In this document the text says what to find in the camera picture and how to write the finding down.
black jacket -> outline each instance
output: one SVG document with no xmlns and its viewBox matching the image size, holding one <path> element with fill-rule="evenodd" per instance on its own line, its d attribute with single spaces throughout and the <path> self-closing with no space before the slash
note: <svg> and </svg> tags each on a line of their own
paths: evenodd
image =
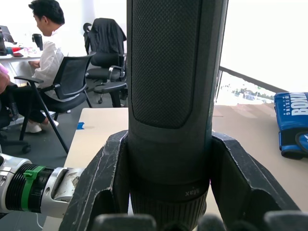
<svg viewBox="0 0 308 231">
<path fill-rule="evenodd" d="M 93 22 L 91 31 L 87 34 L 91 50 L 101 53 L 124 54 L 126 36 L 115 20 L 110 18 L 97 18 Z"/>
</svg>

green clip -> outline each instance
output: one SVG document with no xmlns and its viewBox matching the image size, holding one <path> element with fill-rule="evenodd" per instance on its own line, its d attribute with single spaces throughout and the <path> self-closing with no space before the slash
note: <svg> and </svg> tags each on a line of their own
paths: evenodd
<svg viewBox="0 0 308 231">
<path fill-rule="evenodd" d="M 29 199 L 32 184 L 36 180 L 38 173 L 44 168 L 45 166 L 38 166 L 33 170 L 26 170 L 24 172 L 24 178 L 26 179 L 26 183 L 24 186 L 23 194 L 21 196 L 21 208 L 23 209 L 23 211 L 29 211 L 28 199 Z"/>
</svg>

black hair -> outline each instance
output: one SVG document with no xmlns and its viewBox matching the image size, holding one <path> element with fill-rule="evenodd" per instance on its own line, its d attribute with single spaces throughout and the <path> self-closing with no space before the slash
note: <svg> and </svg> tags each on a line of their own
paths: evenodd
<svg viewBox="0 0 308 231">
<path fill-rule="evenodd" d="M 56 0 L 34 0 L 29 7 L 40 20 L 45 16 L 56 24 L 65 23 L 63 11 Z"/>
</svg>

wooden desk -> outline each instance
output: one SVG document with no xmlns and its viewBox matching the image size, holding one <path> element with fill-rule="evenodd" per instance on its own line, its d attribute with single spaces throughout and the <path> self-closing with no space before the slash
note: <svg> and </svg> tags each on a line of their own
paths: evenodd
<svg viewBox="0 0 308 231">
<path fill-rule="evenodd" d="M 264 165 L 297 206 L 308 211 L 308 160 L 281 156 L 273 104 L 215 106 L 213 129 L 237 139 Z"/>
<path fill-rule="evenodd" d="M 80 122 L 65 162 L 66 167 L 86 167 L 108 137 L 128 129 L 127 108 L 83 109 Z M 270 104 L 215 106 L 213 130 L 236 138 L 256 160 L 262 163 L 302 210 L 308 210 L 308 160 L 290 160 L 281 156 L 275 111 Z M 219 215 L 212 191 L 207 197 L 207 213 Z M 47 218 L 44 231 L 56 231 L 61 220 Z"/>
</svg>

black pants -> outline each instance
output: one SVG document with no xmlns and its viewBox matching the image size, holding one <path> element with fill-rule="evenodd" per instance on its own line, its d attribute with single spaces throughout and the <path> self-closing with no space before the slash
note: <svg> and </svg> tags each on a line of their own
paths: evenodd
<svg viewBox="0 0 308 231">
<path fill-rule="evenodd" d="M 19 114 L 25 116 L 29 107 L 29 102 L 30 100 L 32 100 L 32 107 L 29 119 L 37 123 L 42 123 L 45 120 L 46 117 L 41 112 L 43 108 L 40 106 L 39 101 L 35 96 L 31 86 L 16 88 L 13 92 L 13 95 L 17 104 Z M 41 93 L 40 95 L 46 105 L 58 102 L 46 95 L 45 93 Z"/>
</svg>

